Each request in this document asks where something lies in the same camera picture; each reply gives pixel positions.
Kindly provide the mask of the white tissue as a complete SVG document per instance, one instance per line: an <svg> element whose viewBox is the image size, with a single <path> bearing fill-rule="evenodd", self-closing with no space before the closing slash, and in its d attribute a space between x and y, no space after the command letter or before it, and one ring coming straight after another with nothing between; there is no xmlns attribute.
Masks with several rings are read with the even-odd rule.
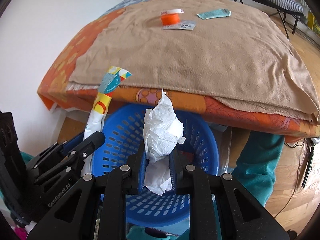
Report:
<svg viewBox="0 0 320 240"><path fill-rule="evenodd" d="M165 92L157 105L145 111L143 140L149 161L144 186L159 196L172 190L169 154L178 144L185 142L184 126L174 112Z"/></svg>

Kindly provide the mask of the long white colourful wrapper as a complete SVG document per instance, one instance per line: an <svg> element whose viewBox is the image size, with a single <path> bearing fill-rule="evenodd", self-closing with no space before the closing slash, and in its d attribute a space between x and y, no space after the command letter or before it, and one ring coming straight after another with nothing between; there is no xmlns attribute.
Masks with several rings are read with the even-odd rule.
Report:
<svg viewBox="0 0 320 240"><path fill-rule="evenodd" d="M98 88L92 110L84 130L84 140L94 132L101 132L104 126L104 120L108 113L108 107L112 100L112 95L121 81L130 77L132 74L123 68L112 66L104 75Z"/></svg>

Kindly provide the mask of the blue plastic basket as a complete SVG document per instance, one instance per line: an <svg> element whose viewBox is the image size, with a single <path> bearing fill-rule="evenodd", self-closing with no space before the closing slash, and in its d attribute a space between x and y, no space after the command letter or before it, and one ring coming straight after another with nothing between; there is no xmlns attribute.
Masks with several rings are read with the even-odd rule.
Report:
<svg viewBox="0 0 320 240"><path fill-rule="evenodd" d="M138 152L143 140L145 105L128 104L121 107L105 120L103 134L105 143L92 157L92 174L95 177L108 174L124 165L127 158ZM217 175L219 152L217 143L208 124L198 114L176 111L184 126L185 142L177 149L193 155L192 163L207 174ZM147 188L137 196L126 197L126 220L129 223L161 227L181 222L189 217L190 197L167 192L162 196Z"/></svg>

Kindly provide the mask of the orange floral bedsheet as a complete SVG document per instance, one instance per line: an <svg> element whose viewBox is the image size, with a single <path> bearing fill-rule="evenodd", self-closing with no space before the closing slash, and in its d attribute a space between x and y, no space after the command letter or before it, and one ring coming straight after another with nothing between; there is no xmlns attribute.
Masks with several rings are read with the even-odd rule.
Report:
<svg viewBox="0 0 320 240"><path fill-rule="evenodd" d="M115 10L83 27L67 44L44 76L37 93L49 110L61 107L65 110L78 109L90 112L97 95L96 89L68 89L68 80L78 57L92 45L99 31L119 17L124 9ZM252 113L232 109L210 96L167 90L174 109L189 111L216 124L281 134L286 142L319 136L319 126L308 121L278 114ZM114 112L125 103L154 105L161 96L161 90L154 88L125 87L120 85L112 95L108 113Z"/></svg>

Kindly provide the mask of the teal trousers leg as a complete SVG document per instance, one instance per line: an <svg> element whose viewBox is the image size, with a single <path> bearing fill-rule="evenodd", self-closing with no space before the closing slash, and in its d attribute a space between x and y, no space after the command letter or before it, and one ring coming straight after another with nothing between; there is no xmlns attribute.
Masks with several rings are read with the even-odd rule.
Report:
<svg viewBox="0 0 320 240"><path fill-rule="evenodd" d="M283 135L251 131L232 172L262 206L273 192L284 142Z"/></svg>

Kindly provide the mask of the beige blanket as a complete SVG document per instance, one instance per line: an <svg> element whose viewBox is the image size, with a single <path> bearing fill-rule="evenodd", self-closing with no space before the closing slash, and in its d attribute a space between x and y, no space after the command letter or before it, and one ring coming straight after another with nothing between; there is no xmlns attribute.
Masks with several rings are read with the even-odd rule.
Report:
<svg viewBox="0 0 320 240"><path fill-rule="evenodd" d="M194 30L163 29L161 12L183 9ZM231 16L197 14L228 9ZM98 85L108 68L124 84L208 95L246 112L319 123L319 100L303 60L262 11L229 0L151 0L130 5L76 60L70 81Z"/></svg>

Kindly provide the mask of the orange plastic cap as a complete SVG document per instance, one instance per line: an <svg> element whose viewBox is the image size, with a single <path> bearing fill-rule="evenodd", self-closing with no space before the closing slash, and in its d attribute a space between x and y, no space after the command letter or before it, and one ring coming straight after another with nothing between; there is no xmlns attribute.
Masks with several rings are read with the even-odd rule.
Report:
<svg viewBox="0 0 320 240"><path fill-rule="evenodd" d="M180 16L179 14L164 14L161 15L161 22L163 26L175 25L180 23Z"/></svg>

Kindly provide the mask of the light blue flat packet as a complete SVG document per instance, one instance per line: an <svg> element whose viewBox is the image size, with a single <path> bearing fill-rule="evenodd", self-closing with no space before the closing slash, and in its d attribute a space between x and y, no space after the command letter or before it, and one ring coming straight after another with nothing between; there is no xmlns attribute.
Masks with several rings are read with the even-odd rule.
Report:
<svg viewBox="0 0 320 240"><path fill-rule="evenodd" d="M217 9L208 12L202 12L197 14L197 16L202 20L210 20L214 18L223 18L231 16L232 12L228 9Z"/></svg>

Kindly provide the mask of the yellow crate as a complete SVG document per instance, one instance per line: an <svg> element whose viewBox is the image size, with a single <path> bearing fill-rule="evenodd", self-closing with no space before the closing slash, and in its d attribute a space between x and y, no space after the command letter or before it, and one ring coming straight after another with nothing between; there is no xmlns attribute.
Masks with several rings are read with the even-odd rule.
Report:
<svg viewBox="0 0 320 240"><path fill-rule="evenodd" d="M308 27L320 36L320 25L311 11L308 12Z"/></svg>

